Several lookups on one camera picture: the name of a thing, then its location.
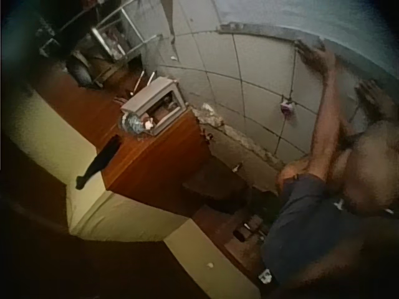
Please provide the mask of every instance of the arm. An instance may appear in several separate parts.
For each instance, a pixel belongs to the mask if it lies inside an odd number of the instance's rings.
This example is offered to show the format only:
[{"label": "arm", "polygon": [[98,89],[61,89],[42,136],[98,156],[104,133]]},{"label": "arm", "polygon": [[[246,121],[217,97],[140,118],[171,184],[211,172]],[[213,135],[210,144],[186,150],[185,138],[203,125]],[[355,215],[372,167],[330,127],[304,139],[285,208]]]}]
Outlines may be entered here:
[{"label": "arm", "polygon": [[335,55],[328,50],[297,44],[301,59],[323,77],[323,94],[313,131],[307,172],[327,180],[340,131],[340,103],[337,90]]}]

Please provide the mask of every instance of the black object on counter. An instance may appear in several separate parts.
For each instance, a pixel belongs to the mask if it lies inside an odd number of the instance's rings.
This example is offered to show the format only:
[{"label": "black object on counter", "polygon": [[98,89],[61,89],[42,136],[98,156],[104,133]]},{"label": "black object on counter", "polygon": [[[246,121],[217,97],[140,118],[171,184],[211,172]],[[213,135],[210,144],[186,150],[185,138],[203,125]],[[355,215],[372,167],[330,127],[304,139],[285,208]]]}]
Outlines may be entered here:
[{"label": "black object on counter", "polygon": [[105,169],[111,159],[115,156],[122,144],[121,137],[115,135],[108,143],[103,147],[101,152],[94,158],[93,162],[87,168],[83,176],[76,177],[76,189],[82,190],[86,185],[87,181],[99,171]]}]

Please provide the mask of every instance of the forearm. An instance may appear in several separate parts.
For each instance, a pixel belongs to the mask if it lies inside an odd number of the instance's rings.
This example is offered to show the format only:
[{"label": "forearm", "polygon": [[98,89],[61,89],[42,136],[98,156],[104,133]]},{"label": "forearm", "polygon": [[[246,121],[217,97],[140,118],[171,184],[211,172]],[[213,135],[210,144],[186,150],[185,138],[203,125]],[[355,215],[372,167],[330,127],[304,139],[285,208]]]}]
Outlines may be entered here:
[{"label": "forearm", "polygon": [[335,69],[324,78],[323,96],[313,132],[308,172],[326,180],[337,148],[340,130],[340,103]]}]

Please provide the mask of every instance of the hand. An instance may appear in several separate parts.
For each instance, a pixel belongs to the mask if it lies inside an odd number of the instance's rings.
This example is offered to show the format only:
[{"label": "hand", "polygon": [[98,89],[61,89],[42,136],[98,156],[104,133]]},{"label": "hand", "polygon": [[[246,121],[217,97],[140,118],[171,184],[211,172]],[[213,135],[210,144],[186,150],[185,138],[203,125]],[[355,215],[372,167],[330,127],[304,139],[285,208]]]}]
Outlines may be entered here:
[{"label": "hand", "polygon": [[312,70],[320,73],[324,79],[327,78],[329,73],[335,71],[337,63],[335,54],[328,51],[324,44],[319,48],[310,48],[301,40],[298,40],[296,41],[296,48],[302,61]]}]

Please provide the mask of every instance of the man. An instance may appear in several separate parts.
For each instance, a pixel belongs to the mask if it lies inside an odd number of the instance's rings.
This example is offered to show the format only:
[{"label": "man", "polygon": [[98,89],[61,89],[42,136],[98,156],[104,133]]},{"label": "man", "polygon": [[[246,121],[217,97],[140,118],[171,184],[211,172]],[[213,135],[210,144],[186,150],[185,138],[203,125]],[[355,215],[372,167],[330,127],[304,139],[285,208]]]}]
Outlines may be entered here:
[{"label": "man", "polygon": [[[325,274],[321,269],[340,265],[337,257],[356,256],[367,239],[368,234],[362,235],[370,227],[366,220],[389,218],[385,210],[399,198],[398,126],[377,122],[353,149],[338,152],[340,131],[348,128],[340,112],[335,55],[302,42],[297,50],[304,63],[322,76],[323,94],[309,158],[286,166],[277,179],[286,203],[262,249],[266,267],[283,285],[316,279],[315,273]],[[364,82],[358,93],[370,100],[376,90],[374,83]],[[340,191],[340,196],[332,191]],[[350,254],[341,255],[346,249]]]}]

